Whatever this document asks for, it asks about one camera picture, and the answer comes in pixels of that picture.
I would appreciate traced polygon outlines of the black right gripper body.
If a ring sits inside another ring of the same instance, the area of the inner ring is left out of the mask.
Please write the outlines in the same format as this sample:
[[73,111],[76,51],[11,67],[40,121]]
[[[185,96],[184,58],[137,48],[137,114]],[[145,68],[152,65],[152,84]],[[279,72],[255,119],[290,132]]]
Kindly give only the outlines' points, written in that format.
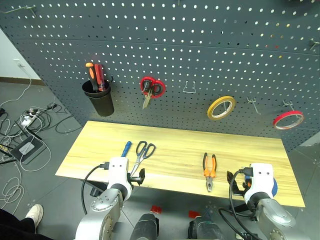
[[247,190],[248,190],[247,181],[242,183],[241,189],[238,187],[238,184],[236,181],[232,183],[232,194],[235,196],[244,196]]

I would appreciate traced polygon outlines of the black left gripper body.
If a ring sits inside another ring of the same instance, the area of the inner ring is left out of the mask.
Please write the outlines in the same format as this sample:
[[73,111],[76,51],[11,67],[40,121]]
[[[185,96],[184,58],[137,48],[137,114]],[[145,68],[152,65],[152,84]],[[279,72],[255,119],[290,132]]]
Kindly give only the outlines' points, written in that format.
[[137,183],[138,185],[140,185],[140,177],[139,176],[131,176],[131,174],[128,173],[127,180],[131,186],[133,186],[133,183]]

